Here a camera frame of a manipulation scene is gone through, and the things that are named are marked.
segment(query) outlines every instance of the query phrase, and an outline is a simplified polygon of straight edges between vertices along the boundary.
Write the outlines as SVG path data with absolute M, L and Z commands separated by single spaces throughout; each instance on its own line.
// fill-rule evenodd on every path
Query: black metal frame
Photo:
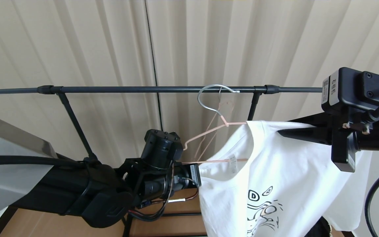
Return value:
M 61 100 L 65 110 L 68 113 L 71 122 L 73 123 L 80 139 L 87 151 L 89 159 L 97 159 L 78 123 L 77 118 L 69 104 L 65 93 L 198 93 L 203 87 L 54 87 L 41 86 L 35 88 L 15 88 L 15 89 L 0 89 L 0 94 L 13 93 L 42 93 L 56 94 Z M 275 85 L 253 86 L 253 87 L 230 87 L 232 90 L 239 90 L 239 93 L 253 93 L 251 108 L 248 113 L 248 119 L 252 120 L 258 104 L 259 97 L 262 94 L 273 94 L 280 92 L 292 93 L 321 93 L 321 87 L 279 87 Z M 220 90 L 220 87 L 211 87 L 203 92 L 207 93 L 230 93 L 227 90 Z M 167 213 L 163 217 L 168 216 L 200 216 L 201 213 Z M 133 218 L 128 215 L 127 218 L 122 218 L 125 225 L 122 237 L 129 237 Z M 206 235 L 188 235 L 188 236 L 206 236 Z

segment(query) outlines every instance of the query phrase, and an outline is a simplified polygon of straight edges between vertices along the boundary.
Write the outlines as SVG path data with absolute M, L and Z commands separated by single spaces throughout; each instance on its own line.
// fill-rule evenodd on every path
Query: graphic print on shirt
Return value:
M 261 195 L 251 189 L 248 191 L 247 237 L 254 236 L 257 229 L 263 226 L 273 230 L 279 228 L 279 214 L 283 211 L 283 205 L 278 200 L 267 200 L 267 196 L 272 191 L 273 186 L 270 186 Z

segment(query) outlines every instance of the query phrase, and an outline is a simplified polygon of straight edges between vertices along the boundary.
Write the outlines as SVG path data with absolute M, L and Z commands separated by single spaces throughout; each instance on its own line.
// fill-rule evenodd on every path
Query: shirt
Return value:
M 247 121 L 200 165 L 200 207 L 209 237 L 303 237 L 321 216 L 352 231 L 364 204 L 370 151 L 356 153 L 356 171 L 331 161 L 331 146 L 282 137 L 291 122 Z

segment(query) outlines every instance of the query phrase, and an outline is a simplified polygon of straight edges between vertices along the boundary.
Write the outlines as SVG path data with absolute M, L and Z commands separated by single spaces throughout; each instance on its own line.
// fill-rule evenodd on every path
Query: white sticker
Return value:
M 330 76 L 330 90 L 328 95 L 328 103 L 335 105 L 339 102 L 339 71 Z
M 321 94 L 321 104 L 324 104 L 325 102 L 328 101 L 328 79 L 330 77 L 326 78 L 322 82 L 322 94 Z
M 194 180 L 194 182 L 198 186 L 198 179 L 197 179 L 197 172 L 195 171 L 195 165 L 190 165 L 189 169 L 191 170 L 191 179 Z
M 232 174 L 235 174 L 236 172 L 238 172 L 238 160 L 236 159 L 235 155 L 232 155 L 229 158 L 229 165 L 230 165 L 230 172 L 232 172 Z

